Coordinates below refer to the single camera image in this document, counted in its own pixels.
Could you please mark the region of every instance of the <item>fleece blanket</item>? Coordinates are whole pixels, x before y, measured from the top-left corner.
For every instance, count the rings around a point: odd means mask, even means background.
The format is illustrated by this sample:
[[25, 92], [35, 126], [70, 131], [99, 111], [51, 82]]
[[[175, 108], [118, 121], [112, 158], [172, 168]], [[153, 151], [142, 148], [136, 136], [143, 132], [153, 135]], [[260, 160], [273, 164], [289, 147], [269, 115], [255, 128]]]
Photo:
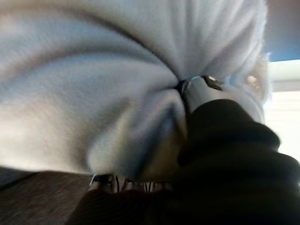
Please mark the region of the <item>fleece blanket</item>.
[[210, 75], [256, 121], [262, 0], [0, 0], [0, 165], [166, 179], [186, 138], [174, 87]]

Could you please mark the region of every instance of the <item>black sleeve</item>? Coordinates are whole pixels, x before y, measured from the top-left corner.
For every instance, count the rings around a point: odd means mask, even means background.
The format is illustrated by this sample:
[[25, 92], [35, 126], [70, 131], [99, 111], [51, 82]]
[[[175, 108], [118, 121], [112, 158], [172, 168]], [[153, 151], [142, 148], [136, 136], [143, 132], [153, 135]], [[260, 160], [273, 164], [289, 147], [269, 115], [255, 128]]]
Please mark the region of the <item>black sleeve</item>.
[[224, 99], [200, 106], [188, 123], [177, 198], [167, 205], [174, 223], [300, 225], [300, 165], [278, 153], [274, 132]]

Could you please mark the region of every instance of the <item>white fleece fabric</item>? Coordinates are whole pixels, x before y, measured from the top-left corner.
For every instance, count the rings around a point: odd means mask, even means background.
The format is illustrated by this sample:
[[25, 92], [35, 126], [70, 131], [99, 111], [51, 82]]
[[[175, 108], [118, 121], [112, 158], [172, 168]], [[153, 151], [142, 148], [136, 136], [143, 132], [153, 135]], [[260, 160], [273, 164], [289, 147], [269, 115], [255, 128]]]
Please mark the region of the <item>white fleece fabric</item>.
[[210, 75], [256, 120], [262, 0], [0, 0], [0, 165], [164, 179], [186, 136], [174, 87]]

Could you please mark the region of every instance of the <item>gray floor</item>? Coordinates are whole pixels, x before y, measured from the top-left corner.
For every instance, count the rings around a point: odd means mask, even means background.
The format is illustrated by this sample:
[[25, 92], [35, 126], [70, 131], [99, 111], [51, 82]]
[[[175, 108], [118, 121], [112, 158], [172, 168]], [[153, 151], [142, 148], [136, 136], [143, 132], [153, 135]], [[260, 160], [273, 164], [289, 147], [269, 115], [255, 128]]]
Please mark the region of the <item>gray floor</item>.
[[42, 172], [0, 191], [0, 224], [64, 224], [90, 176]]

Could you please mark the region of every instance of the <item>black jacket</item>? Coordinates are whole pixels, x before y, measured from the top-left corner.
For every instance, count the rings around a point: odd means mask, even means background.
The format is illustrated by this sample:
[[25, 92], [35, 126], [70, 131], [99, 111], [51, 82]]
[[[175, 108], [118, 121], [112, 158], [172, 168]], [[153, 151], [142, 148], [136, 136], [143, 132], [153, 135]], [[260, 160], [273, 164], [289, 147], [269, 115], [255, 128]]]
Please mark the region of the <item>black jacket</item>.
[[231, 100], [188, 120], [173, 192], [89, 192], [69, 224], [300, 225], [300, 165], [278, 153], [279, 138]]

